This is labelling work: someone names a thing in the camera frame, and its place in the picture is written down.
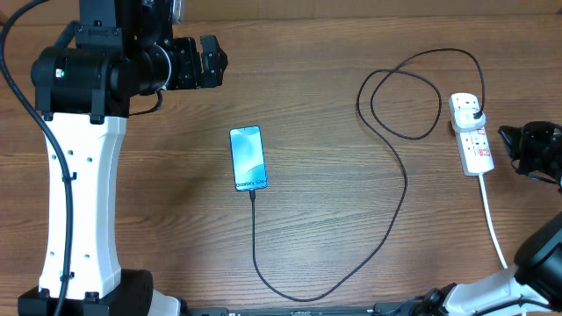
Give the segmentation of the Samsung Galaxy smartphone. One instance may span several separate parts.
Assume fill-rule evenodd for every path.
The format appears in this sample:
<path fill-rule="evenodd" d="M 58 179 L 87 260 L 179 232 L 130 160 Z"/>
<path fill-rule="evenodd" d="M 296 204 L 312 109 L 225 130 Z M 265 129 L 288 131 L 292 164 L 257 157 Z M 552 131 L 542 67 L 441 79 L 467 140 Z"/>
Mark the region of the Samsung Galaxy smartphone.
<path fill-rule="evenodd" d="M 263 139 L 259 126 L 232 129 L 229 133 L 237 191 L 260 190 L 268 186 Z"/>

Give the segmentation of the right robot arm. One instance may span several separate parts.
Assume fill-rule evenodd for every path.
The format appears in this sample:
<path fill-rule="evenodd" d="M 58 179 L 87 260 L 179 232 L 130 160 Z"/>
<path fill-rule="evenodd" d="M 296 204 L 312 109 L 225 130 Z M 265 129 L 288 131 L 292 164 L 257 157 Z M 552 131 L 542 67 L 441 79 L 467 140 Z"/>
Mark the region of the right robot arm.
<path fill-rule="evenodd" d="M 561 185 L 561 126 L 532 121 L 501 126 L 515 172 Z M 514 265 L 476 283 L 434 289 L 411 315 L 516 315 L 561 311 L 561 216 L 535 231 L 517 250 Z"/>

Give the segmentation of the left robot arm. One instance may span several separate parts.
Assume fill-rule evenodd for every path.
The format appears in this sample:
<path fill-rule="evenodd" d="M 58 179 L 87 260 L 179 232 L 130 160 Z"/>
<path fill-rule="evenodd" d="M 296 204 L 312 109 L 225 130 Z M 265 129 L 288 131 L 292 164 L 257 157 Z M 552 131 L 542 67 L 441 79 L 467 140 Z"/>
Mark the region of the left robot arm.
<path fill-rule="evenodd" d="M 49 163 L 47 254 L 21 315 L 185 315 L 150 272 L 123 269 L 115 236 L 119 153 L 135 96 L 222 84 L 227 55 L 212 35 L 177 38 L 177 0 L 79 3 L 32 65 L 29 104 Z"/>

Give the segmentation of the white charger plug adapter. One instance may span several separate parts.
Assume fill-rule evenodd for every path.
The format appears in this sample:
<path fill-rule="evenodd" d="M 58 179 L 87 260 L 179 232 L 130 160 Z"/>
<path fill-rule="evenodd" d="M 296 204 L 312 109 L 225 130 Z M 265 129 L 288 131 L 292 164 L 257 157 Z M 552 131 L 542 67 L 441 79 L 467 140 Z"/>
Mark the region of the white charger plug adapter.
<path fill-rule="evenodd" d="M 457 133 L 467 133 L 483 127 L 486 123 L 486 115 L 482 113 L 476 118 L 477 113 L 473 109 L 454 111 L 451 119 L 453 130 Z"/>

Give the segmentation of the white power strip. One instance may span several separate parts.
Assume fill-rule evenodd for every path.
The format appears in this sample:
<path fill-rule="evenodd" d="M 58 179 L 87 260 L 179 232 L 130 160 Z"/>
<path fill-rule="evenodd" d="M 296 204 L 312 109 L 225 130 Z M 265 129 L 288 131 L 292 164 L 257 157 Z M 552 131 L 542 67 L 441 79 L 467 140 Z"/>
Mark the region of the white power strip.
<path fill-rule="evenodd" d="M 480 107 L 476 96 L 459 92 L 450 96 L 449 109 L 451 121 L 452 114 L 456 110 L 473 109 L 479 112 Z M 466 176 L 480 176 L 494 169 L 485 126 L 467 133 L 455 132 L 455 135 L 460 161 Z"/>

